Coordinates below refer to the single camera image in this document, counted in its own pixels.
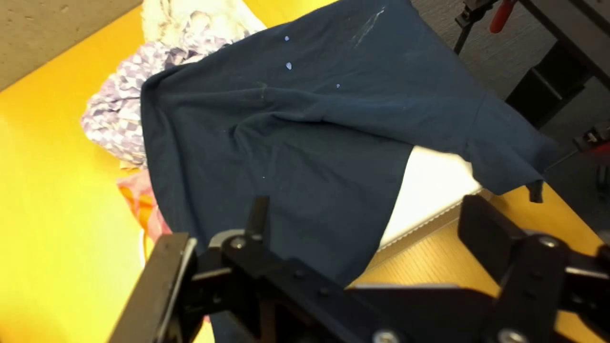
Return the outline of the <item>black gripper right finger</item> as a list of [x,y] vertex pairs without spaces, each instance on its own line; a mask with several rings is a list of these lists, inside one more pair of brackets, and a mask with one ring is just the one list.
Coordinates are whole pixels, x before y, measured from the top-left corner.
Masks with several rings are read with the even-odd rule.
[[499,284],[482,324],[484,343],[554,343],[568,248],[526,234],[482,196],[465,196],[457,236]]

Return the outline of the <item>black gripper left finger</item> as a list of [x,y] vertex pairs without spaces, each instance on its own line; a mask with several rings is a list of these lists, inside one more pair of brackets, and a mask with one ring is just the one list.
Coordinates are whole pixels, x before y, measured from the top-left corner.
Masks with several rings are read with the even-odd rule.
[[179,299],[194,248],[196,240],[188,234],[164,234],[156,240],[108,343],[188,341]]

